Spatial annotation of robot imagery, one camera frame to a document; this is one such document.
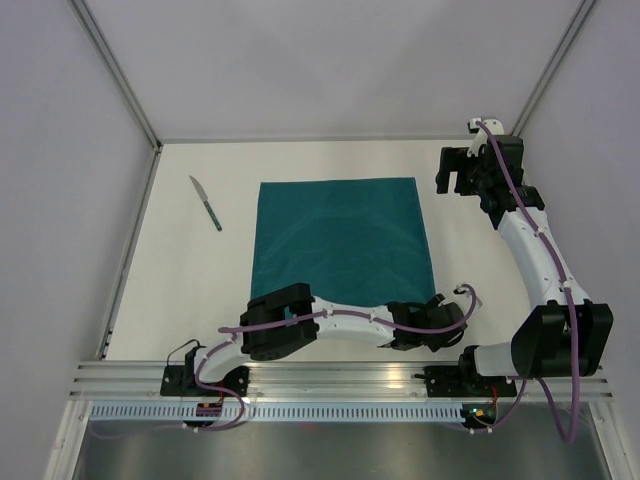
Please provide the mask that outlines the teal cloth napkin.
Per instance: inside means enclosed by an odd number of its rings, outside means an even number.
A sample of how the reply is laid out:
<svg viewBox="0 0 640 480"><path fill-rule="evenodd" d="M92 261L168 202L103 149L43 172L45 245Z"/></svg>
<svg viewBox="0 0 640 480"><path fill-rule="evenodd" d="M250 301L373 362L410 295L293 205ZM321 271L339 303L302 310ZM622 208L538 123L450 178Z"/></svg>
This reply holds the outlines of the teal cloth napkin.
<svg viewBox="0 0 640 480"><path fill-rule="evenodd" d="M262 184L250 296L295 283L360 307L430 301L436 285L415 179Z"/></svg>

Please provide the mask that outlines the green-handled steel knife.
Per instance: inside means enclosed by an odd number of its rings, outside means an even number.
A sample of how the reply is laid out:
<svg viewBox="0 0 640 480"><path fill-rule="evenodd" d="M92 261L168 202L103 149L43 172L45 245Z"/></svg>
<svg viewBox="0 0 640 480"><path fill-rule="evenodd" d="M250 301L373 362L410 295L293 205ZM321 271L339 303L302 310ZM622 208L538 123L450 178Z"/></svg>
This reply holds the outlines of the green-handled steel knife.
<svg viewBox="0 0 640 480"><path fill-rule="evenodd" d="M222 226L220 224L220 221L219 221L217 215L215 214L215 212L214 212L214 210L213 210L213 208L212 208L212 206L211 206L211 204L209 202L208 196L207 196L204 188L202 187L201 183L195 177L189 176L189 178L190 178L190 180L191 180L191 182L192 182L192 184L193 184L193 186L194 186L194 188L196 190L197 195L199 196L201 202L203 203L203 205L204 205L204 207L205 207L205 209L206 209L211 221L213 222L216 230L218 232L221 232L223 230L223 228L222 228Z"/></svg>

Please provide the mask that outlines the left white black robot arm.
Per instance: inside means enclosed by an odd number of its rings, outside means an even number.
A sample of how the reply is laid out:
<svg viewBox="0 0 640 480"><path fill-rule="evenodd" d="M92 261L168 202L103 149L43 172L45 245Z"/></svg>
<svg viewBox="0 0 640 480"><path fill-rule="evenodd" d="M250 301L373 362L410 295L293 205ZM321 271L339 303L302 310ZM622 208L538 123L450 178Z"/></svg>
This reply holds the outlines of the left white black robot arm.
<svg viewBox="0 0 640 480"><path fill-rule="evenodd" d="M467 310L441 294L426 303L359 307L314 296L305 283L290 285L251 300L237 326L218 329L226 340L186 355L181 387L194 396L233 396L223 385L231 371L249 361L283 359L318 340L349 340L397 351L448 348L461 340L479 307L471 285L463 283L454 293L469 298Z"/></svg>

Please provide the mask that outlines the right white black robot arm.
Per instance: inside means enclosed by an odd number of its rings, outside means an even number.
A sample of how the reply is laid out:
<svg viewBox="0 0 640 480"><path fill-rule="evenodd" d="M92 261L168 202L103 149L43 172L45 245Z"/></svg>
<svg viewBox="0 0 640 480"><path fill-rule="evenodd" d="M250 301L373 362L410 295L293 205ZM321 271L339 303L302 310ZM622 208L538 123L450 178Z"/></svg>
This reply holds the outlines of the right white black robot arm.
<svg viewBox="0 0 640 480"><path fill-rule="evenodd" d="M590 299L558 252L544 201L523 181L523 156L522 139L510 135L440 154L438 193L479 197L515 259L531 306L510 341L464 350L456 381L469 395L482 393L493 377L590 377L613 326L610 307Z"/></svg>

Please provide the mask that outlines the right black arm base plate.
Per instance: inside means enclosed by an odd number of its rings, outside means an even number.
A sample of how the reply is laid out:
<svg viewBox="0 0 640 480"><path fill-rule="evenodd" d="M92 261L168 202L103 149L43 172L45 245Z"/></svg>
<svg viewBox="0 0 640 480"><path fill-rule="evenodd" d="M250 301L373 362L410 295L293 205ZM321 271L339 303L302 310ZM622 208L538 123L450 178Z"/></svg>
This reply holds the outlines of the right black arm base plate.
<svg viewBox="0 0 640 480"><path fill-rule="evenodd" d="M414 378L421 380L429 398L515 398L517 388L506 377L464 373L455 366L427 366Z"/></svg>

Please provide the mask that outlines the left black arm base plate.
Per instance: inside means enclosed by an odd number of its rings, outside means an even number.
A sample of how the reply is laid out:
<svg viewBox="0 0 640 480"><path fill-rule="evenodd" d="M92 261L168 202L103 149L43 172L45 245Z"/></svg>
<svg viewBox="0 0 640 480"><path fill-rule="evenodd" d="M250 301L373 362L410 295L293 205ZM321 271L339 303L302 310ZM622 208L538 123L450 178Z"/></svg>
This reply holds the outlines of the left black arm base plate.
<svg viewBox="0 0 640 480"><path fill-rule="evenodd" d="M204 379L196 383L195 370L184 365L168 365L164 368L161 397L230 397L232 393L245 396L249 385L248 367L241 366L229 372L223 380L211 383Z"/></svg>

